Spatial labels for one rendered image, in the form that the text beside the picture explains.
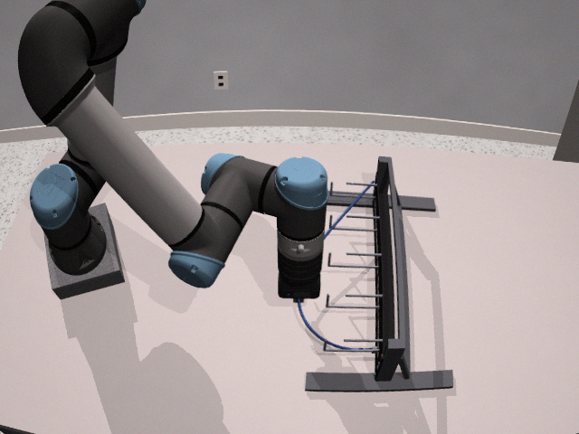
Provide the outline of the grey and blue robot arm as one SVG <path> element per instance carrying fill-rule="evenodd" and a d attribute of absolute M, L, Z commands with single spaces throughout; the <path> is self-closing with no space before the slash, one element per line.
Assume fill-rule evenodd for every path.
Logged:
<path fill-rule="evenodd" d="M 277 217 L 292 241 L 316 239 L 326 223 L 327 171 L 305 156 L 275 166 L 218 153 L 202 174 L 201 206 L 113 108 L 117 56 L 146 1 L 52 0 L 25 26 L 18 49 L 24 94 L 43 124 L 68 138 L 61 161 L 33 181 L 30 205 L 55 265 L 84 275 L 107 247 L 88 211 L 107 182 L 173 250 L 172 272 L 209 288 L 252 212 Z"/>

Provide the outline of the dark grey rack with metal hooks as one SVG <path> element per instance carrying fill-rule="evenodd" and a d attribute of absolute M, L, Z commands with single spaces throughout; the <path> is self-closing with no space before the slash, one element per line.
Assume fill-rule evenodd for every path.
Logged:
<path fill-rule="evenodd" d="M 376 231 L 374 232 L 375 253 L 347 252 L 346 254 L 378 257 L 375 257 L 374 266 L 334 265 L 330 264 L 331 252 L 329 252 L 327 266 L 338 268 L 375 269 L 375 295 L 346 294 L 346 297 L 375 297 L 375 305 L 378 307 L 329 306 L 329 294 L 327 294 L 326 307 L 375 309 L 375 339 L 344 339 L 344 342 L 375 342 L 375 346 L 365 349 L 326 349 L 327 339 L 325 339 L 323 351 L 372 352 L 372 354 L 375 354 L 375 372 L 307 372 L 305 391 L 403 392 L 452 388 L 453 370 L 411 372 L 409 298 L 402 210 L 435 212 L 436 207 L 434 198 L 404 195 L 398 196 L 397 190 L 395 191 L 396 187 L 394 183 L 393 162 L 392 158 L 388 156 L 378 157 L 375 184 L 348 182 L 346 182 L 346 184 L 374 187 L 374 193 L 365 193 L 353 206 L 373 208 L 373 216 L 346 216 L 347 218 L 374 219 L 374 229 L 335 227 L 333 230 Z M 390 194 L 388 194 L 389 186 Z M 392 209 L 394 226 L 398 339 L 395 339 L 394 331 L 394 268 L 389 209 Z M 401 373 L 395 373 L 398 364 L 400 365 Z"/>

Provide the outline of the blue cable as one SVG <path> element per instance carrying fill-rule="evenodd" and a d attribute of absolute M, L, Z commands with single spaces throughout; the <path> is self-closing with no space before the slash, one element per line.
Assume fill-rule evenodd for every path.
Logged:
<path fill-rule="evenodd" d="M 325 234 L 325 238 L 329 235 L 329 233 L 331 233 L 331 231 L 336 227 L 336 225 L 342 220 L 342 218 L 348 213 L 348 211 L 356 204 L 356 202 L 365 194 L 365 192 L 370 188 L 371 186 L 367 186 L 366 189 L 353 201 L 353 203 L 345 210 L 345 212 L 337 219 L 337 221 L 332 225 L 332 227 L 327 231 L 327 233 Z M 313 328 L 308 324 L 306 318 L 303 315 L 302 309 L 301 309 L 301 304 L 300 304 L 300 299 L 298 299 L 298 307 L 299 307 L 299 313 L 301 315 L 302 320 L 304 321 L 305 325 L 307 326 L 307 328 L 320 340 L 322 340 L 323 342 L 325 341 L 325 338 L 323 338 L 322 336 L 320 336 L 318 333 L 316 333 Z M 327 341 L 327 344 L 330 344 L 336 348 L 339 349 L 364 349 L 364 348 L 349 348 L 349 347 L 344 347 L 341 345 L 337 345 L 337 344 L 333 344 L 329 341 Z"/>

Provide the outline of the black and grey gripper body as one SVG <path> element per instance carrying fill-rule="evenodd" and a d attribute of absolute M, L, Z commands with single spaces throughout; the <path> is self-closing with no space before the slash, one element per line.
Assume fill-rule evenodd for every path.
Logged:
<path fill-rule="evenodd" d="M 279 297 L 319 297 L 324 237 L 325 229 L 314 240 L 292 241 L 284 237 L 277 227 Z"/>

